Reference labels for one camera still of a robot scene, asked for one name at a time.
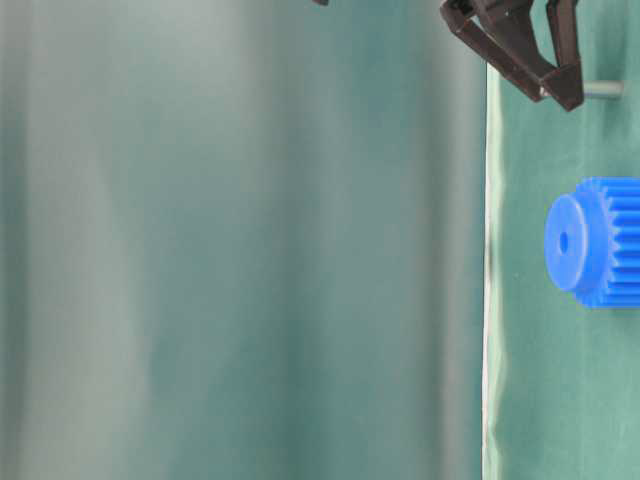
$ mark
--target green fabric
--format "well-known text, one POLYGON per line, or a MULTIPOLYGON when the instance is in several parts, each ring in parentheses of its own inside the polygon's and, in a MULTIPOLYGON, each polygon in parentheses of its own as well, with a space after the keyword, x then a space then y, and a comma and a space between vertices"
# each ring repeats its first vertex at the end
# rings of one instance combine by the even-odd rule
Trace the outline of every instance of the green fabric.
MULTIPOLYGON (((578 15, 585 80, 623 80, 622 100, 587 100, 567 114, 489 78, 491 480, 640 476, 640 313, 583 308, 553 286, 543 258, 556 197, 584 177, 640 177, 640 10, 583 1, 578 15)), ((549 38, 540 43, 548 54, 549 38)))
POLYGON ((2 479, 478 478, 485 67, 437 5, 0 5, 2 479))

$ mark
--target teal curtain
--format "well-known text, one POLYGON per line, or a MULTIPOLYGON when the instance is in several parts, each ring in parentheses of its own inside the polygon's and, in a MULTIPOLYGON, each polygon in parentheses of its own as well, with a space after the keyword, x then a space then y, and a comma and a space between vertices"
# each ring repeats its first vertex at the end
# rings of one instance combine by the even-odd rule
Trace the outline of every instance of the teal curtain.
POLYGON ((437 3, 1 5, 3 478, 478 478, 484 67, 437 3))

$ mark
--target blue gear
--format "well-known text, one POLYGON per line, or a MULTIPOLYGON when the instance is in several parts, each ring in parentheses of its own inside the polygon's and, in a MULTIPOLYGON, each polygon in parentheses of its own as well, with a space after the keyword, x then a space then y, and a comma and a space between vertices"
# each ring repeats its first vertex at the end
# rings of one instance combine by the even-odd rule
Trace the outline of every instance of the blue gear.
POLYGON ((588 178, 559 197, 544 253, 553 283, 583 305, 640 307, 640 179, 588 178))

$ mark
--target green backdrop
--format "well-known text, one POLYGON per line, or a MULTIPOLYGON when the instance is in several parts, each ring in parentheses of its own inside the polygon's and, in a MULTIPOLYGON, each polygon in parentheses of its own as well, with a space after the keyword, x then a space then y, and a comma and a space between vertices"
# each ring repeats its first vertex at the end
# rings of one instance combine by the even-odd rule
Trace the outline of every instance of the green backdrop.
POLYGON ((583 308, 544 263, 558 196, 585 177, 640 176, 640 12, 630 1, 585 1, 578 16, 585 79, 624 81, 621 100, 588 100, 567 114, 490 77, 487 479, 640 474, 640 315, 583 308))
POLYGON ((478 478, 484 66, 424 0, 3 0, 2 478, 478 478))

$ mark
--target metal rod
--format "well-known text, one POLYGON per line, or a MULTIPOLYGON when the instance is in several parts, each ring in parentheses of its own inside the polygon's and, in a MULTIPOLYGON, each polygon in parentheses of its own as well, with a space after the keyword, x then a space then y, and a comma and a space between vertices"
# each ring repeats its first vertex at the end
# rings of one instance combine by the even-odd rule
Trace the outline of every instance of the metal rod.
MULTIPOLYGON (((584 83, 584 97, 606 100, 618 100, 624 93, 624 83, 602 80, 584 83)), ((549 93, 542 89, 542 96, 549 97, 549 93)))

